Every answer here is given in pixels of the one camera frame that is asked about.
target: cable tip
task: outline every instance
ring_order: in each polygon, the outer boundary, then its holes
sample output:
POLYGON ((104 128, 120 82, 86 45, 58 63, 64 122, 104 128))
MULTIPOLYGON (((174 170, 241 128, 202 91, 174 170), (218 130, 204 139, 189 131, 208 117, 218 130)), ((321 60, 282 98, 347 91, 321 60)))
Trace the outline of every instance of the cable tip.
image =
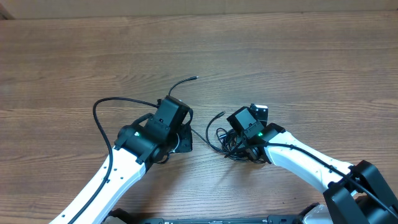
POLYGON ((217 117, 217 118, 220 118, 220 117, 224 116, 224 114, 225 114, 225 111, 222 111, 222 112, 219 113, 216 117, 217 117))

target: wooden table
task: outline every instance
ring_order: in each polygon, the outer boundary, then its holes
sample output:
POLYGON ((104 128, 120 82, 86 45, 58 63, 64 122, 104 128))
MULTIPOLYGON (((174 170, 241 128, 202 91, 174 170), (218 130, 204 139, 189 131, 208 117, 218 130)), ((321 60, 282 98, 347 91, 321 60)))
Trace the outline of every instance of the wooden table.
MULTIPOLYGON (((48 223, 107 156, 91 114, 107 96, 174 95, 204 134, 220 111, 260 103, 302 142, 375 164, 398 194, 398 12, 114 17, 0 22, 0 222, 48 223)), ((109 102, 113 141, 154 112, 109 102)), ((219 119, 211 127, 229 128, 219 119)), ((194 150, 154 165, 116 207, 164 218, 298 213, 323 196, 273 165, 194 150)))

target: wood grain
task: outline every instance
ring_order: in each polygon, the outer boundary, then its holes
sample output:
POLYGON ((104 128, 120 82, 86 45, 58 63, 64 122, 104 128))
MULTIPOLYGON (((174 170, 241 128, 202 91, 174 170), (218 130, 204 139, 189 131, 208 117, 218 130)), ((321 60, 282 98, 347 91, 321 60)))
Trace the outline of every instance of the wood grain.
POLYGON ((6 8, 0 2, 0 21, 6 19, 14 19, 14 18, 8 13, 8 10, 6 10, 6 8))
MULTIPOLYGON (((48 223, 106 157, 91 117, 108 96, 155 102, 174 90, 204 133, 220 111, 268 105, 269 119, 336 159, 375 164, 398 193, 398 13, 334 12, 0 22, 0 222, 48 223)), ((153 111, 108 102, 111 141, 153 111)), ((225 119, 211 127, 228 128, 225 119)), ((118 202, 164 218, 298 213, 323 202, 273 165, 237 163, 197 137, 118 202)))
POLYGON ((398 0, 0 0, 15 19, 397 10, 398 0))

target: black plastic part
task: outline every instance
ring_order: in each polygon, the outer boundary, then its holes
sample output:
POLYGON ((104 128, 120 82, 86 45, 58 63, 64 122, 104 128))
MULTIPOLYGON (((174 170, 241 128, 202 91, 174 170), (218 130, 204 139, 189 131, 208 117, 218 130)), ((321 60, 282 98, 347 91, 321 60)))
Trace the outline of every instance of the black plastic part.
POLYGON ((262 125, 267 126, 268 107, 252 103, 249 110, 257 120, 261 121, 262 125))
POLYGON ((319 202, 317 203, 312 203, 310 206, 308 206, 307 208, 304 208, 304 210, 302 210, 299 214, 299 216, 304 217, 308 212, 310 212, 311 210, 313 210, 316 206, 320 205, 319 202))
POLYGON ((260 121, 256 121, 254 124, 250 125, 246 130, 243 131, 246 139, 251 139, 254 136, 257 136, 262 130, 264 126, 260 121))
MULTIPOLYGON (((397 211, 398 200, 378 169, 370 162, 362 161, 351 167, 351 178, 359 178, 361 185, 372 192, 380 201, 397 211)), ((390 213, 381 208, 368 196, 351 196, 352 186, 345 179, 330 184, 323 193, 333 223, 388 224, 398 223, 390 213)))
POLYGON ((269 142, 272 138, 277 136, 279 133, 284 133, 286 130, 285 128, 270 123, 268 124, 263 130, 260 131, 257 135, 253 136, 253 138, 248 140, 249 144, 265 144, 269 142))
POLYGON ((178 131, 180 137, 180 144, 175 149, 174 153, 191 152, 192 151, 192 131, 191 126, 181 125, 178 131))
POLYGON ((119 131, 114 142, 115 148, 125 148, 137 156, 136 162, 145 162, 148 170, 153 163, 160 162, 171 150, 176 148, 180 136, 180 145, 176 152, 190 152, 192 150, 192 134, 189 125, 182 125, 189 106, 172 96, 166 96, 160 102, 155 114, 146 114, 131 125, 119 131), (147 119, 142 127, 141 122, 147 119))
POLYGON ((154 119, 170 127, 176 133, 189 111, 189 106, 172 96, 166 96, 156 111, 154 119))
POLYGON ((251 114, 248 109, 249 108, 247 106, 243 106, 226 119, 238 136, 240 136, 244 130, 257 122, 253 114, 251 114))
POLYGON ((177 219, 164 220, 163 218, 141 218, 135 217, 128 212, 118 208, 111 211, 108 216, 116 217, 127 224, 209 224, 209 223, 229 223, 229 224, 301 224, 297 215, 269 215, 268 217, 258 218, 196 218, 196 219, 177 219))

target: black cable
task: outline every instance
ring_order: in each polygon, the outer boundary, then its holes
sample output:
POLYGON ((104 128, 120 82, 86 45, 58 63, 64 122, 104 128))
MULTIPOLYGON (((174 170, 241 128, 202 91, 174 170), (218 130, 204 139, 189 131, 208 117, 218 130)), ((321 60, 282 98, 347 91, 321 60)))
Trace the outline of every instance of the black cable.
POLYGON ((181 83, 183 83, 183 82, 187 82, 187 81, 191 81, 191 80, 196 80, 196 79, 198 79, 198 78, 199 78, 199 77, 190 77, 190 78, 186 78, 186 79, 181 80, 181 81, 179 81, 178 83, 174 84, 174 86, 172 86, 171 89, 169 90, 169 96, 170 96, 172 90, 173 90, 177 85, 179 85, 179 84, 181 84, 181 83))
MULTIPOLYGON (((238 134, 236 134, 235 130, 231 129, 229 131, 226 131, 223 128, 217 128, 216 130, 216 136, 220 144, 222 145, 223 152, 225 154, 228 154, 231 152, 233 149, 238 148, 240 145, 242 145, 242 141, 237 142, 238 134)), ((239 162, 247 162, 251 161, 245 152, 241 152, 236 155, 229 155, 228 156, 230 159, 239 161, 239 162)))
POLYGON ((165 164, 167 161, 169 161, 170 159, 170 153, 167 153, 167 157, 165 160, 163 160, 162 162, 156 162, 157 164, 165 164))
POLYGON ((193 119, 193 109, 189 109, 189 111, 188 111, 188 113, 189 113, 189 121, 186 123, 186 124, 184 124, 184 125, 191 125, 191 122, 192 122, 192 119, 193 119))
POLYGON ((325 167, 327 167, 328 169, 330 169, 331 171, 335 172, 336 174, 342 176, 342 178, 344 178, 345 180, 347 180, 349 183, 353 184, 357 189, 361 190, 362 192, 366 193, 366 195, 368 195, 371 199, 373 199, 377 204, 379 204, 383 209, 385 209, 386 211, 388 211, 394 218, 396 218, 398 220, 398 215, 395 214, 389 207, 387 207, 386 204, 384 204, 382 201, 380 201, 380 199, 378 199, 374 194, 372 194, 370 191, 368 191, 365 187, 363 187, 361 184, 357 183, 355 180, 351 179, 350 177, 348 177, 346 174, 342 173, 340 170, 336 169, 335 167, 333 167, 332 165, 329 165, 327 162, 319 159, 317 156, 314 156, 312 153, 294 146, 294 145, 288 145, 288 144, 281 144, 281 143, 267 143, 267 144, 258 144, 258 145, 252 145, 252 146, 245 146, 242 148, 239 148, 237 150, 232 150, 230 152, 230 154, 233 153, 237 153, 239 151, 244 151, 246 149, 250 149, 252 147, 267 147, 267 146, 280 146, 280 147, 287 147, 287 148, 291 148, 291 149, 295 149, 297 151, 300 151, 304 154, 306 154, 307 156, 311 157, 312 159, 314 159, 315 161, 319 162, 320 164, 324 165, 325 167))
POLYGON ((97 188, 97 190, 95 191, 95 193, 91 196, 91 198, 86 202, 86 204, 83 206, 83 208, 81 208, 79 210, 79 212, 68 222, 68 224, 72 224, 74 223, 79 216, 88 208, 88 206, 93 202, 93 200, 95 199, 95 197, 99 194, 99 192, 101 191, 101 189, 104 187, 105 183, 108 181, 108 177, 111 174, 111 170, 112 170, 112 164, 113 164, 113 152, 112 152, 112 147, 111 147, 111 143, 109 142, 108 137, 106 136, 106 133, 104 131, 104 129, 102 128, 102 125, 100 124, 100 121, 98 120, 97 117, 97 113, 96 113, 96 108, 98 106, 98 104, 100 104, 101 102, 104 101, 110 101, 110 100, 123 100, 123 101, 131 101, 131 102, 135 102, 135 103, 142 103, 144 105, 148 105, 148 106, 153 106, 155 108, 158 108, 157 105, 152 104, 152 103, 148 103, 145 101, 141 101, 141 100, 135 100, 135 99, 130 99, 130 98, 124 98, 124 97, 109 97, 109 98, 103 98, 98 100, 97 102, 95 102, 94 106, 93 106, 93 117, 95 120, 95 123, 99 129, 99 131, 101 132, 102 137, 104 138, 105 144, 108 147, 108 152, 109 152, 109 166, 108 166, 108 170, 106 171, 106 174, 104 176, 104 179, 102 181, 102 183, 99 185, 99 187, 97 188))
MULTIPOLYGON (((222 154, 227 154, 229 153, 231 150, 228 149, 227 147, 224 146, 224 144, 222 145, 222 149, 218 148, 217 146, 213 145, 208 137, 208 130, 210 125, 218 118, 222 117, 225 114, 225 111, 220 112, 219 114, 217 114, 207 125, 206 127, 206 139, 204 137, 202 137, 197 131, 195 131, 194 129, 192 129, 192 132, 194 132, 203 142, 205 142, 207 145, 209 145, 212 149, 214 149, 216 152, 222 153, 222 154)), ((230 155, 230 159, 234 160, 234 161, 238 161, 238 162, 247 162, 249 161, 249 159, 245 158, 246 156, 244 155, 239 155, 239 156, 235 156, 235 155, 230 155)))

